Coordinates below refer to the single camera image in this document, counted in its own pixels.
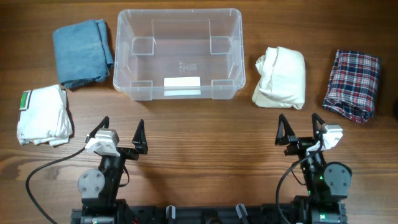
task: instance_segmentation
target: plaid shirt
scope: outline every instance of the plaid shirt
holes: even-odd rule
[[[379,71],[378,58],[337,50],[322,107],[355,123],[366,122],[374,113]]]

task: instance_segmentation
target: blue folded cloth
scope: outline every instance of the blue folded cloth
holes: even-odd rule
[[[53,35],[59,82],[71,89],[109,76],[113,58],[103,19],[62,27]]]

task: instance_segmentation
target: table surface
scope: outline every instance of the table surface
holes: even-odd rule
[[[398,97],[398,17],[396,1],[126,1],[30,0],[0,5],[0,223],[46,223],[30,201],[25,180],[36,167],[82,148],[85,136],[108,115],[122,146],[130,146],[145,120],[149,153],[128,161],[130,184],[118,197],[129,205],[225,206],[275,202],[281,175],[297,160],[274,146],[277,119],[284,113],[298,136],[311,136],[311,114],[344,129],[343,139],[326,153],[353,170],[345,200],[350,223],[398,220],[398,125],[392,105]],[[50,147],[19,145],[16,138],[21,92],[58,83],[52,32],[87,19],[103,18],[109,44],[116,45],[123,9],[234,7],[243,17],[246,85],[232,100],[131,101],[113,88],[113,78],[68,91],[74,124],[70,143]],[[266,48],[300,51],[307,69],[302,110],[258,108],[251,101],[259,81],[254,64]],[[359,50],[381,59],[376,115],[366,124],[321,108],[337,49]],[[68,223],[81,207],[77,180],[100,158],[86,152],[37,173],[31,190],[56,221]],[[281,201],[306,194],[290,175]]]

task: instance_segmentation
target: plastic bin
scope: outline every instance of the plastic bin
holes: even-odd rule
[[[245,82],[237,9],[119,13],[113,85],[131,99],[224,100]]]

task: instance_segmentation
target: folded cloth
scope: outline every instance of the folded cloth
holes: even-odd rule
[[[113,58],[103,19],[88,20],[53,33],[59,82],[71,89],[109,76]]]
[[[57,146],[69,142],[72,125],[66,108],[67,93],[60,85],[23,92],[17,126],[19,143],[49,142]]]
[[[269,47],[256,62],[261,79],[252,101],[260,107],[301,109],[305,103],[303,55],[283,47]]]
[[[366,122],[374,113],[379,72],[377,57],[337,50],[322,107],[355,123]]]

